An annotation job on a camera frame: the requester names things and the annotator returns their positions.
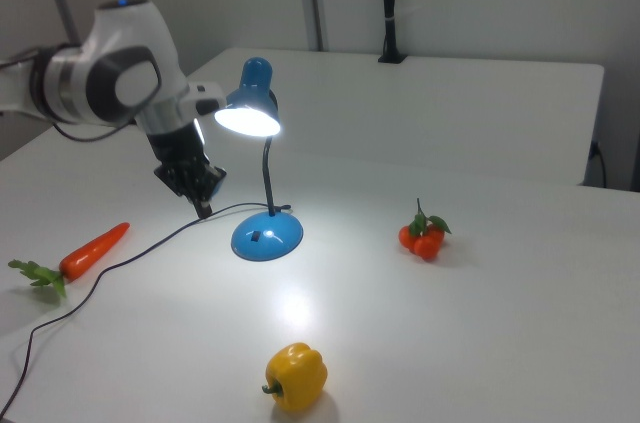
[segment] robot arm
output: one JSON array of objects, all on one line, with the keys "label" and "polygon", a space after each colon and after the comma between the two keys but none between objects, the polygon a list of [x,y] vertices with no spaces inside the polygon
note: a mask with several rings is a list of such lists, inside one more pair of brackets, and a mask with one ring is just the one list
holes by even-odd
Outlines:
[{"label": "robot arm", "polygon": [[30,61],[0,66],[0,111],[115,128],[135,120],[161,163],[155,174],[200,218],[211,214],[209,200],[226,172],[210,165],[196,119],[225,106],[216,83],[187,81],[148,0],[101,5],[81,47],[45,48]]}]

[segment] yellow bell pepper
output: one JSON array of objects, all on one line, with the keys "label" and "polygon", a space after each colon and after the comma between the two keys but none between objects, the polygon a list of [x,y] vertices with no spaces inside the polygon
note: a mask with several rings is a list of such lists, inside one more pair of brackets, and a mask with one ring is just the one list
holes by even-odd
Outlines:
[{"label": "yellow bell pepper", "polygon": [[327,380],[322,355],[305,343],[294,343],[276,353],[265,372],[270,394],[285,411],[299,411],[311,405]]}]

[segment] cherry tomato cluster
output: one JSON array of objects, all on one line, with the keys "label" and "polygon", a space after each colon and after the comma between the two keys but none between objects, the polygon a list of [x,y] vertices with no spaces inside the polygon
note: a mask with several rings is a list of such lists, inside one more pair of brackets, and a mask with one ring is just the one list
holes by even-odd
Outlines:
[{"label": "cherry tomato cluster", "polygon": [[420,207],[418,198],[418,213],[409,225],[400,229],[398,239],[411,253],[423,260],[433,260],[438,256],[445,233],[451,234],[449,226],[439,216],[427,217]]}]

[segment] blue desk lamp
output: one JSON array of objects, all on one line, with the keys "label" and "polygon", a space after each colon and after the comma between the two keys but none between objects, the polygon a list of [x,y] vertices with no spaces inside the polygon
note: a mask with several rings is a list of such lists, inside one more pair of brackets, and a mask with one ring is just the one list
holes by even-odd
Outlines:
[{"label": "blue desk lamp", "polygon": [[227,97],[227,107],[215,113],[225,128],[251,136],[266,136],[262,176],[268,211],[244,220],[233,232],[231,248],[245,260],[275,260],[291,252],[302,240],[302,225],[295,216],[276,211],[269,176],[272,136],[280,131],[278,102],[270,89],[273,70],[264,58],[247,60],[240,87]]}]

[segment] pepper stem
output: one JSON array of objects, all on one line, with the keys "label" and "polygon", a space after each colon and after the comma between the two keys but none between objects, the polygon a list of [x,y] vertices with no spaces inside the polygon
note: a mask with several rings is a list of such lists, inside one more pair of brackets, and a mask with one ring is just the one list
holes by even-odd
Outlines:
[{"label": "pepper stem", "polygon": [[282,385],[277,381],[273,382],[273,386],[271,388],[269,388],[269,385],[264,385],[262,387],[262,391],[264,391],[267,395],[275,393],[278,396],[282,397]]}]

